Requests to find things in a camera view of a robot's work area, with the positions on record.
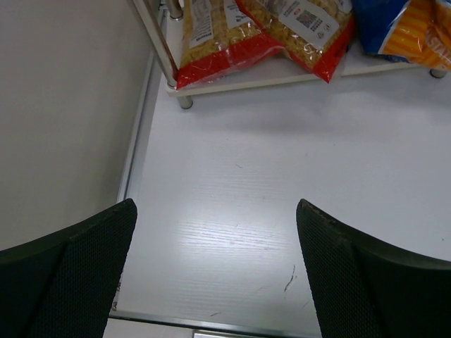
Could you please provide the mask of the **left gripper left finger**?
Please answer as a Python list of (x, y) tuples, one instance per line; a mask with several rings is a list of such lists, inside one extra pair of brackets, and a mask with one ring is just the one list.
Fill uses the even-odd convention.
[(1, 336), (102, 337), (136, 222), (126, 199), (1, 251)]

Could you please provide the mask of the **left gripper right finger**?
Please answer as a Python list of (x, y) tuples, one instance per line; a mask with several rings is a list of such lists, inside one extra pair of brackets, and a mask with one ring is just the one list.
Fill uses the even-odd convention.
[(297, 232), (322, 337), (449, 337), (450, 262), (401, 249), (301, 199)]

